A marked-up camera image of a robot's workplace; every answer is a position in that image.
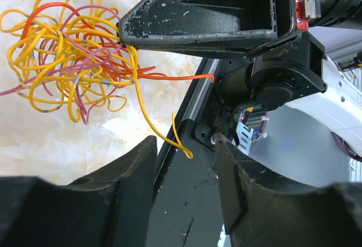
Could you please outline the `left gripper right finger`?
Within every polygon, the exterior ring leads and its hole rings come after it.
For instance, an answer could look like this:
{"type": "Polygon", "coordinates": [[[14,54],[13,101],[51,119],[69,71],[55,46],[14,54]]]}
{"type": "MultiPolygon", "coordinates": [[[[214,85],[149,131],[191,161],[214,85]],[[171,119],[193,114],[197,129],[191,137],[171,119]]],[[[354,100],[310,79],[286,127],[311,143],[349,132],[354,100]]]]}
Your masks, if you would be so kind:
{"type": "Polygon", "coordinates": [[[216,146],[232,246],[360,246],[361,184],[316,188],[284,177],[229,142],[216,146]]]}

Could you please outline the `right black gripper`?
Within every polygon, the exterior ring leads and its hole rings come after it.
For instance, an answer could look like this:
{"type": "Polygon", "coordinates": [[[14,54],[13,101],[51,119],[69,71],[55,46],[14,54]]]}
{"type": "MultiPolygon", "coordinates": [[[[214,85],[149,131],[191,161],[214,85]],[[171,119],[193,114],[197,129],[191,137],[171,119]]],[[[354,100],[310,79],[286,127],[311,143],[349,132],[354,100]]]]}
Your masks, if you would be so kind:
{"type": "MultiPolygon", "coordinates": [[[[293,38],[294,0],[141,0],[119,22],[122,43],[207,58],[259,54],[293,38]]],[[[326,91],[324,45],[309,32],[255,58],[251,100],[264,109],[326,91]]]]}

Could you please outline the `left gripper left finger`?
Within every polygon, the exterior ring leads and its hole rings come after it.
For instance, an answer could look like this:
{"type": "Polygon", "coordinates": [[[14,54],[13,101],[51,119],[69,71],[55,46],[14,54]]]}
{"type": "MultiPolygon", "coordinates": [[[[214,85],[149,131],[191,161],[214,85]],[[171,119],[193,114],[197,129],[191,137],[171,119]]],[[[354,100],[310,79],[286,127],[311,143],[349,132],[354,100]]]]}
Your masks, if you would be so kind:
{"type": "Polygon", "coordinates": [[[2,177],[1,245],[144,246],[156,156],[156,138],[148,136],[69,185],[2,177]]]}

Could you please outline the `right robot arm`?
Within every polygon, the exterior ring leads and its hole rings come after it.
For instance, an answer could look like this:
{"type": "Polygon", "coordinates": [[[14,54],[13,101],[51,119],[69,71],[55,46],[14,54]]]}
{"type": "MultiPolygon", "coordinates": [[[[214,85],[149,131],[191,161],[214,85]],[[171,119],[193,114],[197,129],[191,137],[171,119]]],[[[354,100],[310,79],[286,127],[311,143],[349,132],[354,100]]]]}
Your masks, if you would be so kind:
{"type": "Polygon", "coordinates": [[[192,136],[236,133],[236,113],[324,92],[325,49],[310,27],[361,28],[361,0],[142,0],[118,23],[137,49],[225,60],[192,136]]]}

